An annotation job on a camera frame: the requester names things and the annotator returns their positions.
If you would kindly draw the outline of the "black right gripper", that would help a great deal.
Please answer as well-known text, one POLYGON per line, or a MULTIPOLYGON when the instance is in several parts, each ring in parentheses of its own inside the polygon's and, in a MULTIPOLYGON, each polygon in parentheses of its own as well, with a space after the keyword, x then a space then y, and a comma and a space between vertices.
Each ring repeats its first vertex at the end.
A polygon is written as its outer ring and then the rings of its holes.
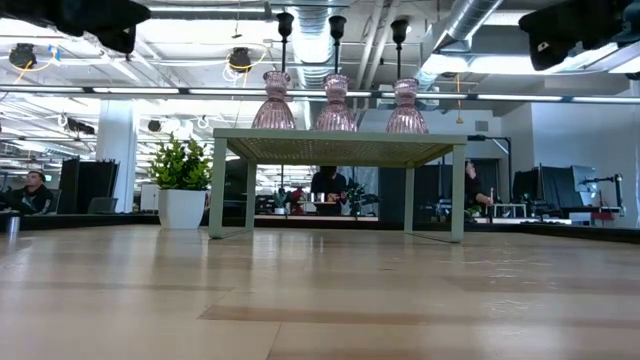
POLYGON ((528 34, 533 68, 543 71, 563 62, 576 45, 595 50, 640 41, 640 0, 570 0, 531 12, 518 24, 528 34))

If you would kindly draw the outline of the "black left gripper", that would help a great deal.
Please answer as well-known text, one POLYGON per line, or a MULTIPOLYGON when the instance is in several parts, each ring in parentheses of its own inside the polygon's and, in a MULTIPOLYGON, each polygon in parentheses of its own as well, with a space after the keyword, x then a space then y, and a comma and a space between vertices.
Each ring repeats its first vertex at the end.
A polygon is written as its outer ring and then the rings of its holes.
POLYGON ((135 47, 136 26, 151 18, 151 10, 134 0, 79 0, 74 18, 64 16, 66 0, 0 0, 0 18, 20 20, 42 28, 56 28, 70 36, 83 30, 105 47, 130 54, 135 47))

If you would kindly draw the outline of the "tall black candlestick holder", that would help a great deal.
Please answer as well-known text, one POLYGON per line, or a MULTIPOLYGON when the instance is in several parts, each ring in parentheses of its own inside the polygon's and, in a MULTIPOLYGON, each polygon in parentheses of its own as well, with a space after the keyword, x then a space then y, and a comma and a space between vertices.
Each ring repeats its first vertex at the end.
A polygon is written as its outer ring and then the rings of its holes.
POLYGON ((401 63, 402 50, 403 50, 403 43, 406 40, 407 31, 409 28, 409 22, 406 19, 397 19, 391 23, 390 27, 392 30, 392 39, 393 39, 393 42, 395 43, 395 49, 396 49, 396 58, 397 58, 396 77, 397 79, 401 79, 402 78, 402 63, 401 63))
POLYGON ((330 36, 333 39, 333 48, 334 48, 334 73, 339 73, 339 62, 340 62, 340 47, 341 47, 341 39, 344 36, 344 28, 347 22, 347 19, 341 15, 331 16, 329 19, 330 25, 330 36))
POLYGON ((293 21, 295 17, 288 12, 281 12, 276 15, 278 20, 278 33, 281 37, 281 71, 286 72, 287 44, 293 31, 293 21))

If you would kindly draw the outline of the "pink ribbed glass candle holder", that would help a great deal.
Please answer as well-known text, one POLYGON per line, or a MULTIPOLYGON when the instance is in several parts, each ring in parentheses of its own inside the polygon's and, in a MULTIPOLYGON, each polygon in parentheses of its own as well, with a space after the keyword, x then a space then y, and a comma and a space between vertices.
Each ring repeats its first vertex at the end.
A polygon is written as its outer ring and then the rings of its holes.
POLYGON ((394 83, 396 108, 388 120, 387 133, 428 133, 424 117, 415 105, 418 85, 415 78, 399 79, 394 83))
POLYGON ((263 75, 263 80, 267 100, 256 113, 252 128, 294 130, 294 116, 285 99, 290 76, 282 71, 268 71, 263 75))
POLYGON ((341 74, 325 77, 327 103, 321 109, 315 124, 319 131, 355 132, 356 123, 351 109, 346 104, 350 78, 341 74))

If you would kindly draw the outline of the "long ceiling light strip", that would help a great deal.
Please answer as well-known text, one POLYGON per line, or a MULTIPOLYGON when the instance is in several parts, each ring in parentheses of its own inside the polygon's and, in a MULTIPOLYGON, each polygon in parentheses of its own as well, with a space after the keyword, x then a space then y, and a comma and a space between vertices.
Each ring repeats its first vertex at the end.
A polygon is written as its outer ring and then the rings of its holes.
MULTIPOLYGON (((198 99, 218 97, 266 98, 266 89, 256 88, 184 88, 184 87, 77 87, 52 85, 0 85, 1 93, 37 94, 71 97, 116 97, 116 98, 187 98, 198 99)), ((574 96, 540 94, 489 94, 457 92, 422 92, 416 100, 452 100, 471 102, 539 102, 567 104, 640 105, 640 96, 574 96)))

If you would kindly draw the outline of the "white pillar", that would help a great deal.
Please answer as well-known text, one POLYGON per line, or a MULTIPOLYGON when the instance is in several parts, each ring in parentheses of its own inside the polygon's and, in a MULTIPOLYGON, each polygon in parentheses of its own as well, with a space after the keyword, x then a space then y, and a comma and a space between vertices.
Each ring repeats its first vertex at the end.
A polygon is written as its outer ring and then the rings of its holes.
POLYGON ((133 211, 139 124, 133 100, 100 102, 96 159, 114 160, 118 165, 113 194, 118 199, 116 212, 133 211))

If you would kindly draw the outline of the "dark computer monitors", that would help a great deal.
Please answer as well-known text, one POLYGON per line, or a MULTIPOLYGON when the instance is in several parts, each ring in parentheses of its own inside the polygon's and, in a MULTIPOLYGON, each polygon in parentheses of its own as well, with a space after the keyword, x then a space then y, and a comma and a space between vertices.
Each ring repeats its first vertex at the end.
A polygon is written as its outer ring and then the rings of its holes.
POLYGON ((594 168, 539 165, 515 173, 512 200, 525 204, 533 216, 569 218, 571 213, 598 212, 597 206, 587 204, 582 197, 588 192, 585 181, 594 177, 594 168))

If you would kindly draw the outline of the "black cabinet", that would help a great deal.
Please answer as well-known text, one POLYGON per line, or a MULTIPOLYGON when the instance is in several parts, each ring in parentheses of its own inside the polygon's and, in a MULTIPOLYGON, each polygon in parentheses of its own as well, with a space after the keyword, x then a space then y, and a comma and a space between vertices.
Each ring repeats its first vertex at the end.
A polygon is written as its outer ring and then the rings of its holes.
POLYGON ((59 180, 58 214, 110 214, 118 199, 115 185, 119 164, 113 159, 62 163, 59 180))

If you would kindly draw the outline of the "person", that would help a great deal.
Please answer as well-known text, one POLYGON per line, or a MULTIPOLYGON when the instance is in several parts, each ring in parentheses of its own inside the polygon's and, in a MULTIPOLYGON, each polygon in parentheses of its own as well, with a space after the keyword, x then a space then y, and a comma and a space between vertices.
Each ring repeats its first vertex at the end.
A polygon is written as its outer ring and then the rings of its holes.
POLYGON ((465 162, 465 202, 467 207, 492 206, 493 198, 483 192, 474 164, 465 162))
POLYGON ((0 192, 0 211, 12 210, 27 215, 42 215, 49 212, 53 193, 45 185, 45 176, 39 171, 30 171, 22 188, 0 192))
POLYGON ((311 181, 313 194, 323 193, 325 204, 317 204, 316 209, 322 216, 340 216, 342 206, 347 202, 346 178, 337 171, 336 166, 321 166, 311 181))

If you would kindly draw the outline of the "white rack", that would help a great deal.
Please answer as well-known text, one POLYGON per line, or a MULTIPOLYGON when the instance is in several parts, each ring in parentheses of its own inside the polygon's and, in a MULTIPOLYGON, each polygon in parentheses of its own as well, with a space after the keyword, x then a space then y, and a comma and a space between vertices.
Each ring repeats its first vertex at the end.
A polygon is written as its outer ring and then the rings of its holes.
POLYGON ((495 203, 485 209, 485 215, 490 218, 526 218, 525 204, 495 203))

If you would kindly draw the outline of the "green plant in white pot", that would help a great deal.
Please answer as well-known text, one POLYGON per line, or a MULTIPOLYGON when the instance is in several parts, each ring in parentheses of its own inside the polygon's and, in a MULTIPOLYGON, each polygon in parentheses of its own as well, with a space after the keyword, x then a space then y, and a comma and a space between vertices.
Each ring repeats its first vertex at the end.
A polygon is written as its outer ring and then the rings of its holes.
POLYGON ((196 140, 180 140, 173 133, 159 145, 149 175, 159 188, 158 214, 163 228, 197 229, 211 182, 211 159, 196 140))

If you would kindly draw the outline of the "green perforated metal shelf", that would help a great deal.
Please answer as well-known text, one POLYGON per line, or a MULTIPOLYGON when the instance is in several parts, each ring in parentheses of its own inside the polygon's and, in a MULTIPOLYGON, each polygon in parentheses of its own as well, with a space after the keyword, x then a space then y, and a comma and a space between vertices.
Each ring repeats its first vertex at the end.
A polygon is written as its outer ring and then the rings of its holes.
POLYGON ((322 132, 276 129, 218 128, 213 131, 213 174, 208 234, 212 239, 232 237, 223 226, 226 155, 247 161, 245 225, 254 229, 257 166, 335 165, 406 170, 403 232, 417 233, 413 225, 415 169, 448 153, 452 155, 452 210, 448 243, 464 239, 464 135, 398 134, 376 132, 322 132))

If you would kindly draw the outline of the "large silver ventilation duct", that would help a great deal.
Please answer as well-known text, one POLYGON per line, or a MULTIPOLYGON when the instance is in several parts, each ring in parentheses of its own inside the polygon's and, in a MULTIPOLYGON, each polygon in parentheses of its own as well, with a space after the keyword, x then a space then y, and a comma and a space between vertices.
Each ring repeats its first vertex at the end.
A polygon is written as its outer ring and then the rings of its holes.
POLYGON ((464 58, 455 59, 442 51, 453 48, 455 52, 468 53, 475 33, 503 1, 455 0, 449 15, 428 27, 420 47, 423 63, 414 75, 419 92, 429 90, 444 73, 466 71, 464 58))

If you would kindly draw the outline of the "black table frame rail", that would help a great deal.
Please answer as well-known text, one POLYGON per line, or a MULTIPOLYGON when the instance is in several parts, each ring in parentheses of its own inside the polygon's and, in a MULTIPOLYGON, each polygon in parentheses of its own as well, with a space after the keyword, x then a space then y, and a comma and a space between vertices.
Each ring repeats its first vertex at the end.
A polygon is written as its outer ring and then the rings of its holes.
MULTIPOLYGON (((110 215, 40 215, 20 217, 20 228, 25 231, 58 230, 83 227, 120 226, 120 225, 158 225, 155 215, 110 214, 110 215)), ((274 219, 257 218, 257 228, 301 228, 301 229, 340 229, 340 230, 377 230, 395 231, 403 226, 399 223, 338 219, 336 217, 322 220, 317 216, 301 218, 274 219)), ((640 229, 598 228, 587 226, 564 225, 559 222, 543 223, 525 221, 510 223, 506 219, 495 219, 491 223, 467 223, 467 232, 485 233, 523 233, 531 235, 586 239, 614 243, 640 245, 640 229)))

